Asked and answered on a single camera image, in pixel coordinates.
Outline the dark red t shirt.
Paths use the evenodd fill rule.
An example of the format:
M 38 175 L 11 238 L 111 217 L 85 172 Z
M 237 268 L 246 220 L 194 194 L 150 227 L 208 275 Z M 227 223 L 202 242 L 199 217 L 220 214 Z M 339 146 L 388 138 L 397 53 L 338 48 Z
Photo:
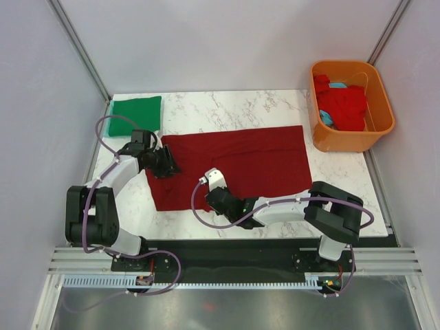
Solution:
M 312 185 L 301 126 L 165 135 L 162 141 L 181 172 L 163 179 L 146 172 L 159 212 L 190 209 L 194 187 L 212 168 L 240 199 L 292 195 Z

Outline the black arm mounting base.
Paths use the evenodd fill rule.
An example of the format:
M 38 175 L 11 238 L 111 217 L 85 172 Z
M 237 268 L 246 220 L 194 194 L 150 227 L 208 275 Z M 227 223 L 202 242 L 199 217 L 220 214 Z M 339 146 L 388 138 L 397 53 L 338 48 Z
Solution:
M 183 270 L 258 270 L 291 272 L 351 272 L 353 257 L 344 251 L 339 261 L 318 256 L 318 239 L 206 239 L 145 240 L 143 259 L 114 258 L 112 272 L 167 272 Z

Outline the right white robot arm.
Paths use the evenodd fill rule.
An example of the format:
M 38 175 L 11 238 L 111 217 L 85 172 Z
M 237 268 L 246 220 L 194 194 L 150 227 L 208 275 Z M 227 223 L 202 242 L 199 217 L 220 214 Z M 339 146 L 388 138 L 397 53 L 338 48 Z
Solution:
M 239 199 L 226 187 L 214 188 L 206 195 L 206 202 L 218 215 L 245 230 L 275 223 L 308 223 L 321 232 L 314 259 L 325 271 L 340 262 L 346 245 L 360 238 L 364 202 L 323 181 L 315 181 L 309 190 L 272 198 Z

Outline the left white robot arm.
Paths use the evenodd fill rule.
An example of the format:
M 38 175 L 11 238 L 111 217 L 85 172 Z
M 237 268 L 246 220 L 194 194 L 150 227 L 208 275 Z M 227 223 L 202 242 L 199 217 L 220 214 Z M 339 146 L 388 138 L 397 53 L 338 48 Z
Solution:
M 142 237 L 120 227 L 116 197 L 142 171 L 158 179 L 181 172 L 170 147 L 156 133 L 134 129 L 131 139 L 113 154 L 112 163 L 96 178 L 67 191 L 65 238 L 86 253 L 105 250 L 127 256 L 135 270 L 145 270 L 151 254 L 142 248 Z

